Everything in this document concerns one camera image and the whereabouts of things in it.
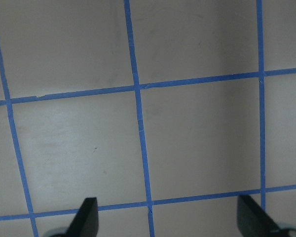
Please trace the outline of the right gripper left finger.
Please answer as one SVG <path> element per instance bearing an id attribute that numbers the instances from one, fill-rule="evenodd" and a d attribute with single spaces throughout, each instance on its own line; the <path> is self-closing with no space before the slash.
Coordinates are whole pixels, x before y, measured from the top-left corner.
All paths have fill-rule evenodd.
<path id="1" fill-rule="evenodd" d="M 86 198 L 65 232 L 65 237 L 96 237 L 99 231 L 99 214 L 96 197 Z"/>

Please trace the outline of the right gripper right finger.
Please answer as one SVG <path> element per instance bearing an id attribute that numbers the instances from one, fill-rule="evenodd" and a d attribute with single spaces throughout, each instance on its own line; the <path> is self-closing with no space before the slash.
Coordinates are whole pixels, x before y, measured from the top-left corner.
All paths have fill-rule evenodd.
<path id="1" fill-rule="evenodd" d="M 249 195 L 237 198 L 237 227 L 243 237 L 278 237 L 279 226 Z"/>

